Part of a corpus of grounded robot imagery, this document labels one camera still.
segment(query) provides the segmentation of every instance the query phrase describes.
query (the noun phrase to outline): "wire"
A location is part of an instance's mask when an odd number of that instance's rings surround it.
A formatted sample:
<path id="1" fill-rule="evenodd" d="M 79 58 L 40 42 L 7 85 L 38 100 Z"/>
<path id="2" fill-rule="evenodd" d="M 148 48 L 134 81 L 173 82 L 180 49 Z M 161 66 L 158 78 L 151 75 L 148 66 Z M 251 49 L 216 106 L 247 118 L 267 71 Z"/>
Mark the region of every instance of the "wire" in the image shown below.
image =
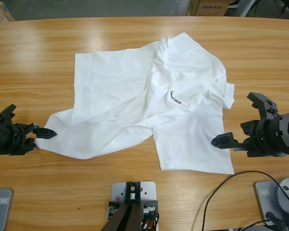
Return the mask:
<path id="1" fill-rule="evenodd" d="M 275 184 L 280 188 L 280 190 L 283 192 L 283 194 L 286 196 L 286 198 L 289 200 L 289 197 L 288 195 L 285 193 L 285 191 L 282 189 L 282 187 L 279 185 L 279 183 L 273 178 L 271 177 L 269 174 L 265 173 L 265 172 L 261 172 L 261 171 L 256 171 L 256 170 L 251 170 L 251 171 L 244 171 L 244 172 L 239 172 L 239 173 L 236 173 L 228 178 L 226 178 L 215 190 L 214 192 L 210 195 L 210 197 L 208 198 L 207 202 L 206 202 L 206 206 L 204 208 L 204 213 L 203 213 L 203 221 L 202 221 L 202 231 L 204 231 L 204 225 L 205 225 L 205 221 L 206 221 L 206 213 L 207 213 L 207 208 L 208 208 L 208 204 L 211 200 L 211 198 L 216 194 L 216 192 L 227 182 L 229 181 L 230 179 L 232 179 L 233 177 L 235 176 L 238 176 L 238 175 L 241 175 L 241 174 L 245 174 L 245 173 L 261 173 L 261 174 L 264 174 L 266 176 L 268 176 L 269 178 L 271 178 Z"/>
<path id="2" fill-rule="evenodd" d="M 270 219 L 266 219 L 266 220 L 257 221 L 255 223 L 252 223 L 251 225 L 247 226 L 246 228 L 242 229 L 242 231 L 245 231 L 245 230 L 247 230 L 247 229 L 249 229 L 249 228 L 251 228 L 251 227 L 253 227 L 253 226 L 257 225 L 257 224 L 265 223 L 265 222 L 268 222 L 268 221 L 271 221 L 271 220 Z"/>
<path id="3" fill-rule="evenodd" d="M 157 225 L 159 220 L 159 213 L 156 213 L 155 215 L 149 215 L 146 216 L 146 219 L 144 220 L 141 230 L 143 231 L 156 231 Z"/>

